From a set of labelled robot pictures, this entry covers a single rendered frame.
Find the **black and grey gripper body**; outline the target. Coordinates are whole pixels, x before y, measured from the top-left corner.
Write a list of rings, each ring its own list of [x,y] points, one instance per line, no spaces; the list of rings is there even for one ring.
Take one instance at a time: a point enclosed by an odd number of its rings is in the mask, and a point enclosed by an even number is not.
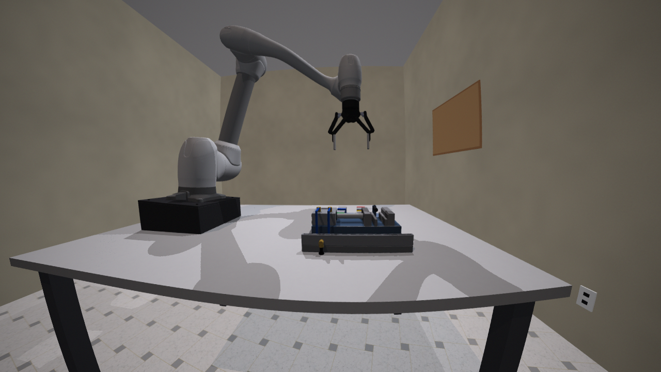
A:
[[[358,100],[348,99],[343,101],[341,116],[344,118],[347,113],[349,113],[349,117],[345,121],[347,123],[356,122],[356,118],[352,114],[355,113],[357,117],[360,117]]]

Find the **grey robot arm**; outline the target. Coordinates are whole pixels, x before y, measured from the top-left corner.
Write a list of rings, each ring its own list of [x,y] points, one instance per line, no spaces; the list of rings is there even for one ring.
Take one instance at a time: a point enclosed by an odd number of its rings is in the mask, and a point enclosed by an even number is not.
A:
[[[188,137],[183,142],[178,163],[179,192],[168,195],[167,200],[203,203],[225,198],[216,192],[216,181],[231,180],[241,171],[238,141],[254,84],[266,73],[265,56],[286,62],[327,88],[342,103],[348,99],[360,101],[361,65],[353,54],[341,57],[337,77],[327,77],[284,45],[249,28],[225,26],[219,36],[236,57],[238,74],[221,133],[215,142],[208,137]]]

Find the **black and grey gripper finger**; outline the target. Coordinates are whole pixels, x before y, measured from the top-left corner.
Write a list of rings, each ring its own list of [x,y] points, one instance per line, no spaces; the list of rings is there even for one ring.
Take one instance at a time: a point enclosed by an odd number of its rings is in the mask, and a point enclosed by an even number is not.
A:
[[[328,130],[328,133],[329,133],[329,134],[332,134],[333,150],[336,150],[336,135],[335,135],[335,134],[337,134],[338,130],[341,129],[342,125],[345,124],[345,120],[349,117],[349,113],[347,113],[347,114],[344,116],[344,118],[341,120],[341,122],[339,123],[339,125],[334,129],[335,124],[337,124],[337,120],[338,120],[338,118],[340,118],[340,116],[341,116],[341,113],[337,113],[337,112],[335,113],[335,118],[334,118],[334,120],[333,120],[333,122],[332,122],[332,125],[330,126],[330,128],[329,128],[329,130]],[[333,130],[333,129],[334,129],[334,130]]]
[[[371,122],[370,122],[370,120],[367,116],[366,111],[361,112],[360,115],[362,115],[365,118],[365,121],[366,121],[367,125],[370,127],[370,130],[367,129],[366,125],[362,123],[362,121],[356,116],[355,113],[352,114],[352,116],[354,116],[354,118],[356,118],[357,124],[361,125],[362,129],[364,129],[367,132],[367,150],[370,150],[370,134],[374,132],[374,128],[373,128],[373,125],[371,124]]]

